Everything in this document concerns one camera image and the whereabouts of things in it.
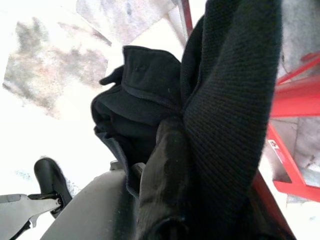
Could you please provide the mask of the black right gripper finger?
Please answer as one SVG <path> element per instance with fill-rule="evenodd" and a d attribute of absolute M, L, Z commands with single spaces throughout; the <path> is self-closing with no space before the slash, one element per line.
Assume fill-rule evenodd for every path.
<path fill-rule="evenodd" d="M 181 119 L 159 124 L 141 175 L 137 240 L 186 240 L 190 235 L 189 144 Z"/>

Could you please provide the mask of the black knit garment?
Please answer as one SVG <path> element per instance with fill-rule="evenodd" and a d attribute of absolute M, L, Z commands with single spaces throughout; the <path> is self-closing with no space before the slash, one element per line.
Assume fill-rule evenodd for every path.
<path fill-rule="evenodd" d="M 207 0 L 182 60 L 127 45 L 91 103 L 139 200 L 134 240 L 286 240 L 253 193 L 281 46 L 280 0 Z"/>

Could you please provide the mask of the grey robot leg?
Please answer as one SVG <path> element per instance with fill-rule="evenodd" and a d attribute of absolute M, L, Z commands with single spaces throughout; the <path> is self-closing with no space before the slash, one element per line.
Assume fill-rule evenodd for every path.
<path fill-rule="evenodd" d="M 123 170 L 96 177 L 66 206 L 53 193 L 0 195 L 0 240 L 16 240 L 40 215 L 56 210 L 40 240 L 135 240 L 137 205 Z"/>

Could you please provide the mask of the black robot foot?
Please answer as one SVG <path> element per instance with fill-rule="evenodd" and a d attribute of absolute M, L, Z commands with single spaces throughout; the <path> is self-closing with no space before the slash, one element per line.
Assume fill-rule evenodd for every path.
<path fill-rule="evenodd" d="M 58 200 L 60 203 L 60 207 L 50 212 L 56 219 L 72 200 L 62 170 L 58 164 L 49 157 L 39 159 L 34 164 L 33 169 L 40 187 L 40 196 L 53 197 L 53 199 Z"/>

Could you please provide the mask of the red plastic stool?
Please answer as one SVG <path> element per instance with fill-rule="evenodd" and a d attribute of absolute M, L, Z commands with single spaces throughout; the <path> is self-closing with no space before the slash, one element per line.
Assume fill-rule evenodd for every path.
<path fill-rule="evenodd" d="M 207 0 L 181 63 L 183 123 L 196 169 L 204 240 L 250 240 L 249 191 L 268 142 L 290 182 L 282 193 L 320 202 L 270 117 L 319 117 L 320 75 L 277 78 L 282 43 L 280 0 Z"/>

